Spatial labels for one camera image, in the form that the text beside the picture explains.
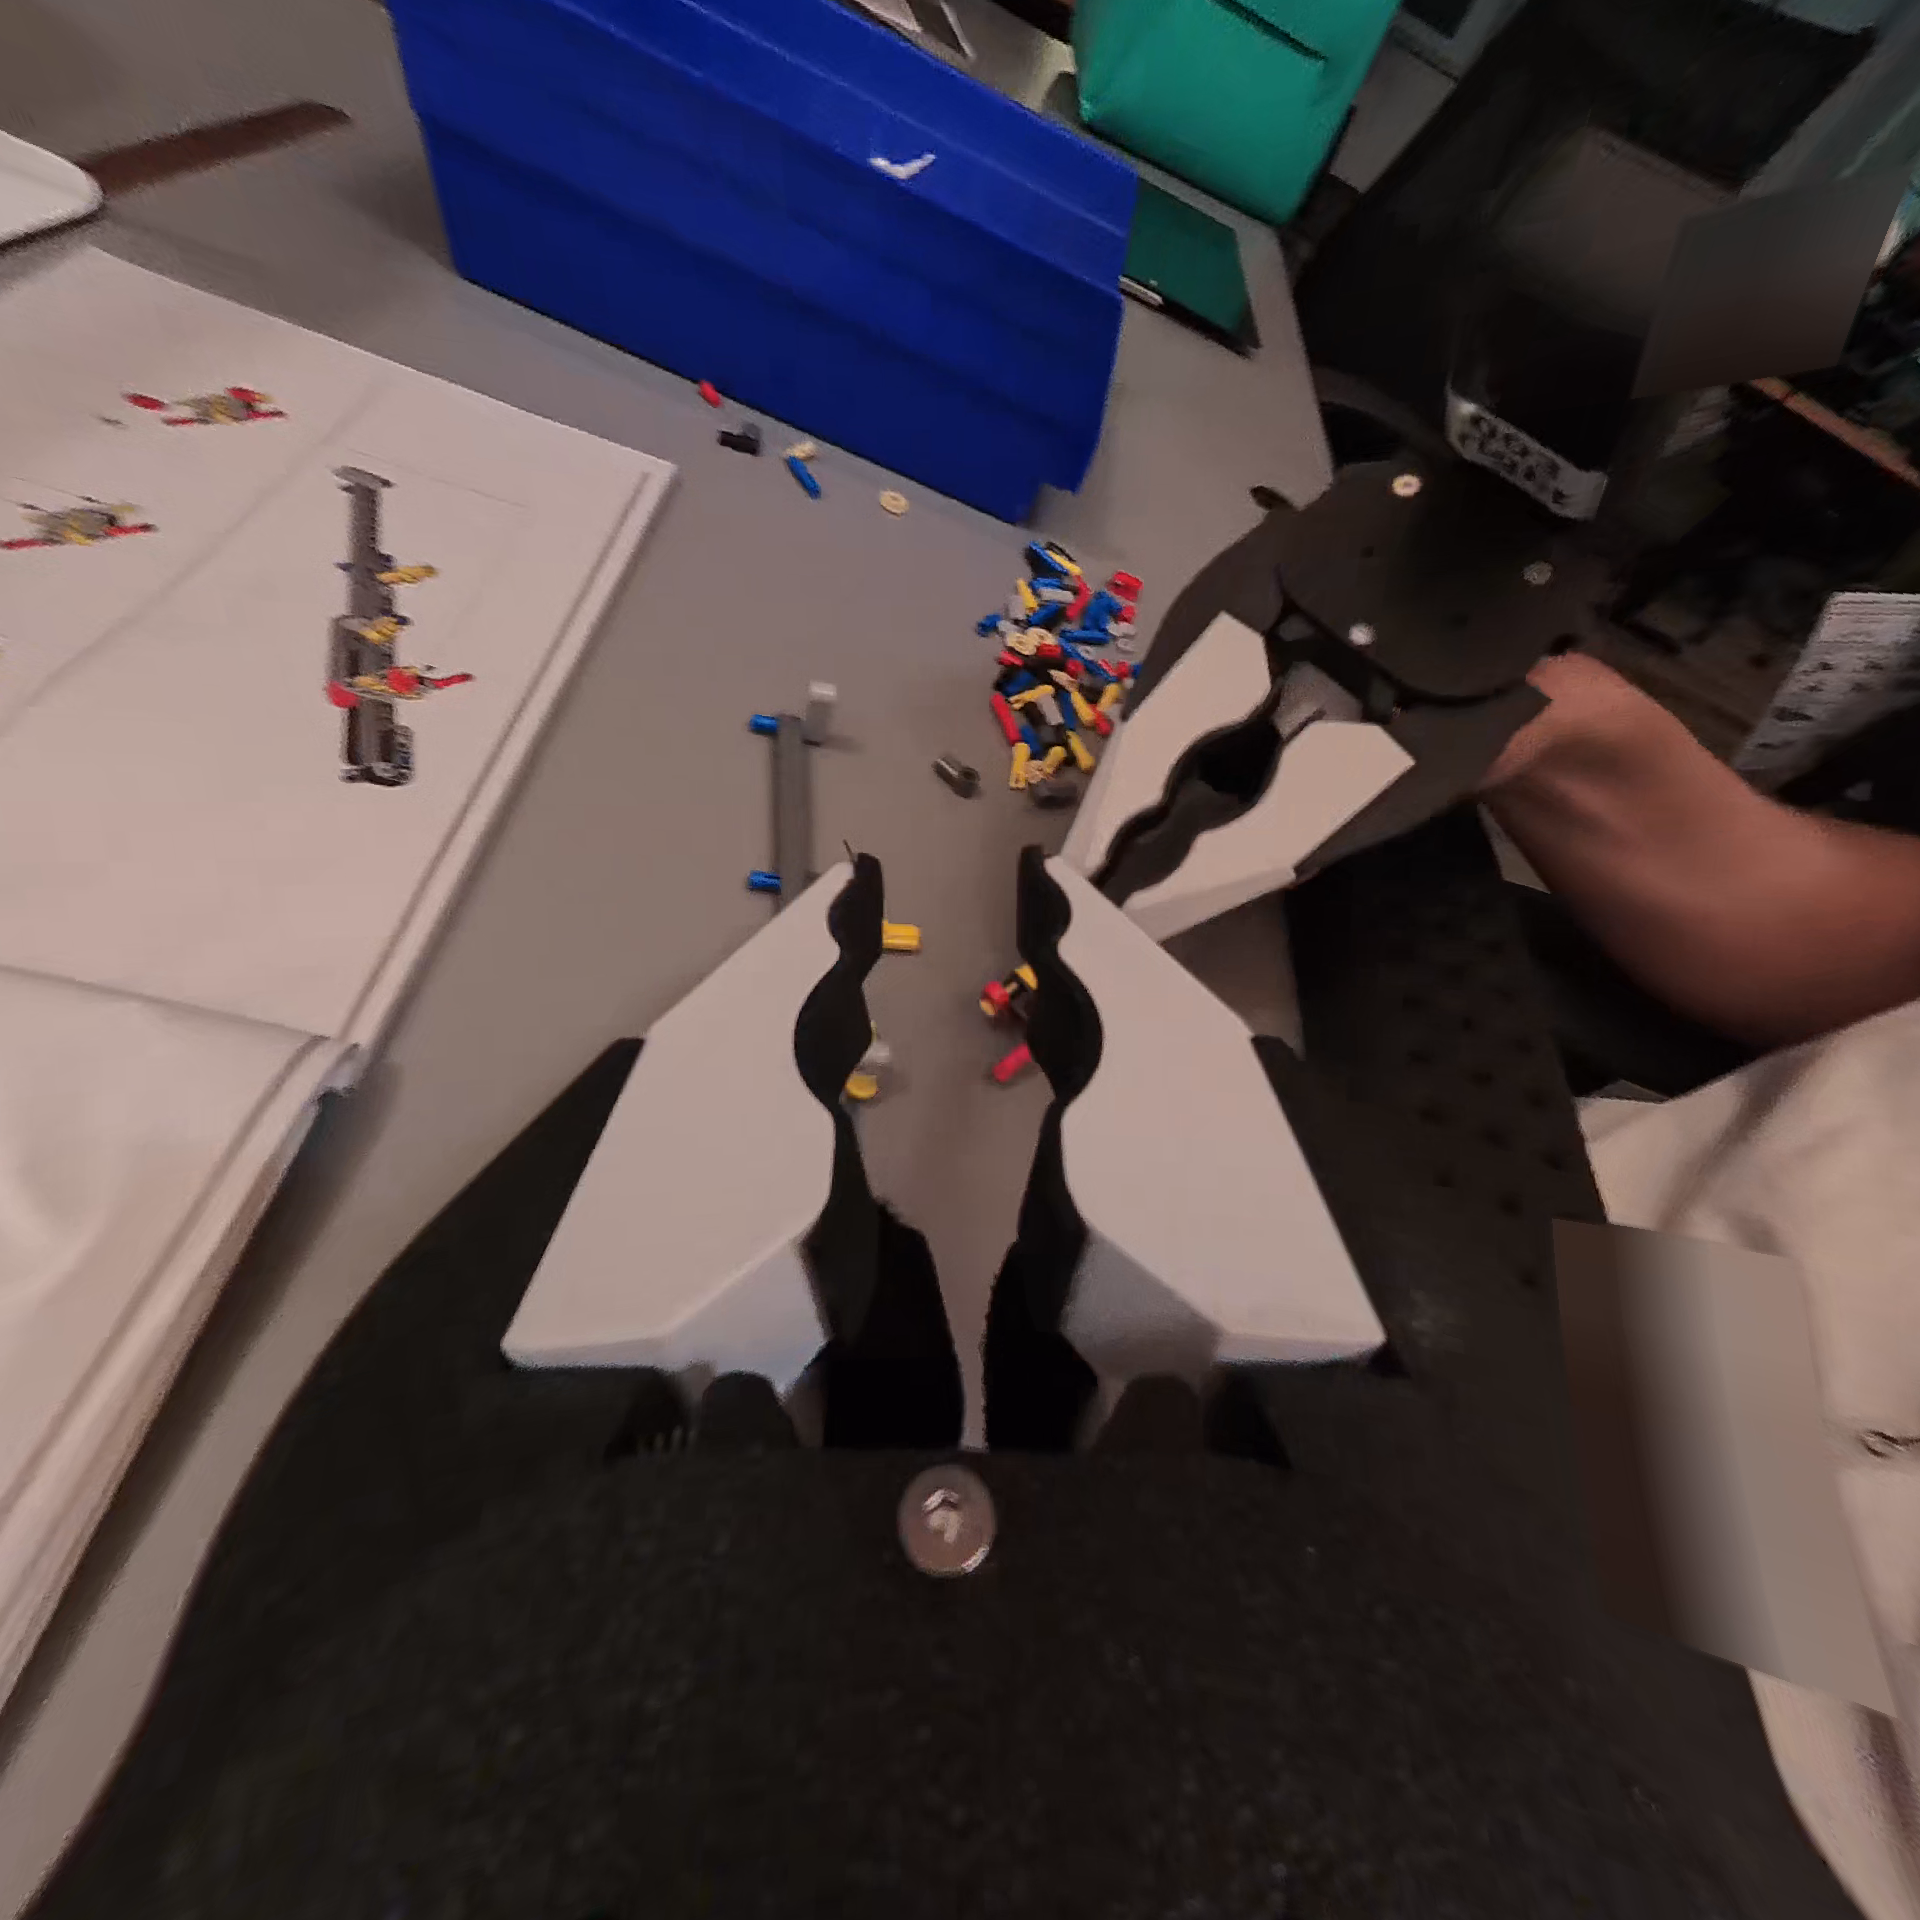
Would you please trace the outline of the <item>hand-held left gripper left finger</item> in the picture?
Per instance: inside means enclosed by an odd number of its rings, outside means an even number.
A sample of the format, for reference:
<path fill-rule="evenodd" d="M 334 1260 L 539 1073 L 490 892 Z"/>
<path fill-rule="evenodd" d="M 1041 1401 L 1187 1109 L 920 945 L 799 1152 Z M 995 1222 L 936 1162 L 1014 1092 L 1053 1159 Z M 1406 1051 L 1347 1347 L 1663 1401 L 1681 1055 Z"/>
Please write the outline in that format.
<path fill-rule="evenodd" d="M 924 1236 L 873 1193 L 885 884 L 858 851 L 644 1036 L 501 1336 L 518 1371 L 811 1386 L 829 1448 L 949 1448 L 965 1372 Z"/>

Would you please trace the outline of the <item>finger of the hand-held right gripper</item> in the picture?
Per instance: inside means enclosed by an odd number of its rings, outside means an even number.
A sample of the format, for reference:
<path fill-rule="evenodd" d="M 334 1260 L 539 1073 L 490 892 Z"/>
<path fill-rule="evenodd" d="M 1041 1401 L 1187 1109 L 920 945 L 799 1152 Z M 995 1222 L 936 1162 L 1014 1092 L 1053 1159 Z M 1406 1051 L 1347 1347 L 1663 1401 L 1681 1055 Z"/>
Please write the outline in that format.
<path fill-rule="evenodd" d="M 1060 863 L 1098 890 L 1141 890 L 1198 855 L 1203 832 L 1251 842 L 1236 866 L 1276 871 L 1263 803 L 1277 774 L 1276 670 L 1265 641 L 1212 616 L 1116 721 L 1088 781 Z"/>
<path fill-rule="evenodd" d="M 1288 890 L 1307 857 L 1404 779 L 1416 760 L 1376 723 L 1311 719 L 1280 740 L 1276 769 L 1236 819 L 1203 828 L 1168 878 L 1133 890 L 1124 915 L 1164 944 Z"/>

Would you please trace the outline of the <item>teal tote bag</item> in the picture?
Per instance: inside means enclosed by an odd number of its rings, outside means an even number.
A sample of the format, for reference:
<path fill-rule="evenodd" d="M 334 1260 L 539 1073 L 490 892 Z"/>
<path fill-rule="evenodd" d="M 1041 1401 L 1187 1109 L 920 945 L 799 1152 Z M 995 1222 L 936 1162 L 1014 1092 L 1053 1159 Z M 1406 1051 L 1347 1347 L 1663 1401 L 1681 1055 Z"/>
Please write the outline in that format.
<path fill-rule="evenodd" d="M 1258 321 L 1235 227 L 1171 194 L 1183 182 L 1262 222 L 1297 270 L 1358 202 L 1332 178 L 1394 3 L 1086 3 L 1070 52 L 1077 118 L 1148 164 L 1122 292 L 1250 354 Z"/>

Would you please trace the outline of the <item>pile of colourful lego pieces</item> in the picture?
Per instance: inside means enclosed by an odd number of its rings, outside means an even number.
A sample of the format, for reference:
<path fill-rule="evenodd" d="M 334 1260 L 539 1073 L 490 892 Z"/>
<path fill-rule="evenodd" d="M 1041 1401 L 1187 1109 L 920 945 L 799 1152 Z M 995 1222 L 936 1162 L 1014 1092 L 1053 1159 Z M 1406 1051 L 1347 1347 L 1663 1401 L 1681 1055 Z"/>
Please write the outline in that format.
<path fill-rule="evenodd" d="M 1139 681 L 1139 574 L 1090 573 L 1065 546 L 1028 540 L 1006 599 L 972 635 L 994 655 L 988 710 L 1008 786 L 1070 811 Z"/>

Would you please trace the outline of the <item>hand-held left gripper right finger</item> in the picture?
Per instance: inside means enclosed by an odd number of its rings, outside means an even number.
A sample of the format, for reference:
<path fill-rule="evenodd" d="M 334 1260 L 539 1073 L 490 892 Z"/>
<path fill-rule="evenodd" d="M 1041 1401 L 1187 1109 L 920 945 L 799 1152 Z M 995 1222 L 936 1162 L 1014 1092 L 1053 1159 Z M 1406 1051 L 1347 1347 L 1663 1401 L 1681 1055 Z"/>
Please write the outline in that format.
<path fill-rule="evenodd" d="M 981 1336 L 983 1442 L 1070 1453 L 1101 1399 L 1368 1369 L 1386 1328 L 1270 1064 L 1280 1055 L 1090 881 L 1020 851 L 1024 1039 L 1047 1089 Z"/>

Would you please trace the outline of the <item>white printed sheet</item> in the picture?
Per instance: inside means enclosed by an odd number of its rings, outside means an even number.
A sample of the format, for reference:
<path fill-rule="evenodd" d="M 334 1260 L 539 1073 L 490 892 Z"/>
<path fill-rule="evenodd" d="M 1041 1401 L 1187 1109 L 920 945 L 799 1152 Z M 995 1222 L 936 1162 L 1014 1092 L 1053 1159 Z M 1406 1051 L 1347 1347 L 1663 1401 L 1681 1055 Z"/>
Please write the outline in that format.
<path fill-rule="evenodd" d="M 1912 704 L 1914 694 L 1918 594 L 1833 594 L 1732 768 L 1751 785 L 1778 790 L 1844 738 Z"/>

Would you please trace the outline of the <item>lego instruction booklet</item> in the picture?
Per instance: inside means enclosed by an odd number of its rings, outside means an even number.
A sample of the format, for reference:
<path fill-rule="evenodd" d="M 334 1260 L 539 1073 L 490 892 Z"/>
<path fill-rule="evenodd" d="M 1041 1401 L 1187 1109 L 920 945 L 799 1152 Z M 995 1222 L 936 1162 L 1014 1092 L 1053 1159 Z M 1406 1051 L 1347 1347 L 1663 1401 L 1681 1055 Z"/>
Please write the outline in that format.
<path fill-rule="evenodd" d="M 9 1697 L 677 474 L 94 249 L 3 350 Z"/>

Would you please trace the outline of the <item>blue plastic bin stack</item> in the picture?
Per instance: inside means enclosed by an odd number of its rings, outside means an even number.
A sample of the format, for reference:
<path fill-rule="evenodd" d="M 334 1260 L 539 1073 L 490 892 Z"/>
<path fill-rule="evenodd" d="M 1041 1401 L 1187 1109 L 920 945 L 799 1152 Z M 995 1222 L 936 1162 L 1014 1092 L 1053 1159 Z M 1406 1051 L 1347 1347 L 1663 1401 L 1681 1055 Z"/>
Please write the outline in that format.
<path fill-rule="evenodd" d="M 823 3 L 396 3 L 452 269 L 1000 522 L 1106 419 L 1136 172 Z"/>

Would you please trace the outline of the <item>person's right forearm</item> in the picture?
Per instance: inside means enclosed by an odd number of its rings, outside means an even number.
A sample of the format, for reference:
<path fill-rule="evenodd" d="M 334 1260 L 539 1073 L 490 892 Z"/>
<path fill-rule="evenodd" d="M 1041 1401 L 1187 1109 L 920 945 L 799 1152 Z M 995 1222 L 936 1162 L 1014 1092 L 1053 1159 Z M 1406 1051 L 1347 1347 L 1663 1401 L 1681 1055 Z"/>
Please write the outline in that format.
<path fill-rule="evenodd" d="M 1918 996 L 1918 844 L 1780 803 L 1603 662 L 1546 699 L 1481 803 L 1638 986 L 1734 1042 L 1790 1047 Z"/>

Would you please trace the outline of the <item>red yellow black lego assembly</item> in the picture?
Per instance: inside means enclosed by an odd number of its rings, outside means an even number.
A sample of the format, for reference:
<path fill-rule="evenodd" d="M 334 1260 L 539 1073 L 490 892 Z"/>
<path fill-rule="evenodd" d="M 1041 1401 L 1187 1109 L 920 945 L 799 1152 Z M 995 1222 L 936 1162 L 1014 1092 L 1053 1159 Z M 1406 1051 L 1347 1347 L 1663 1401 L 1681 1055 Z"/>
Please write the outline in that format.
<path fill-rule="evenodd" d="M 981 1019 L 988 1021 L 1000 1038 L 1013 1038 L 990 1068 L 990 1080 L 999 1089 L 1008 1089 L 1032 1067 L 1028 1027 L 1037 992 L 1039 983 L 1032 965 L 1017 965 L 1000 980 L 988 983 L 979 994 L 977 1006 Z"/>

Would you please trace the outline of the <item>white document stand wooden board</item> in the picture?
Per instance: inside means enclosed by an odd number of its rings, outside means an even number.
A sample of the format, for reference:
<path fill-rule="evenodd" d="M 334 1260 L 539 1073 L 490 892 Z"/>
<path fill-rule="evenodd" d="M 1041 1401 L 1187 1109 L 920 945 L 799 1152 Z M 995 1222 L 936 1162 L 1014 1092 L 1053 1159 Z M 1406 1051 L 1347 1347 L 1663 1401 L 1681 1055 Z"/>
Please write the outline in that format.
<path fill-rule="evenodd" d="M 0 132 L 3 151 L 3 252 L 80 227 L 104 213 L 97 178 L 75 163 Z"/>

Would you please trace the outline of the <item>long grey lego beam assembly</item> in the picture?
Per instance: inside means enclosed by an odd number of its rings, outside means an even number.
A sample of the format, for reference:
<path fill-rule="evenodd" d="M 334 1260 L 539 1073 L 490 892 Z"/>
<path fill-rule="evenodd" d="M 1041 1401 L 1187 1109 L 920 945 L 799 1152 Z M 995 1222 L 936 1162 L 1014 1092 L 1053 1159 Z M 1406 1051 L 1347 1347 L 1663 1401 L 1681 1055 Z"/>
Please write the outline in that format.
<path fill-rule="evenodd" d="M 813 886 L 813 773 L 811 755 L 820 750 L 836 719 L 836 688 L 808 682 L 800 713 L 759 713 L 750 732 L 772 749 L 772 863 L 750 873 L 750 890 L 776 901 L 795 901 Z M 909 922 L 879 925 L 879 953 L 918 956 L 924 932 Z M 841 1100 L 865 1107 L 879 1098 L 890 1077 L 890 1044 L 870 1030 L 870 1042 L 858 1067 L 843 1080 Z"/>

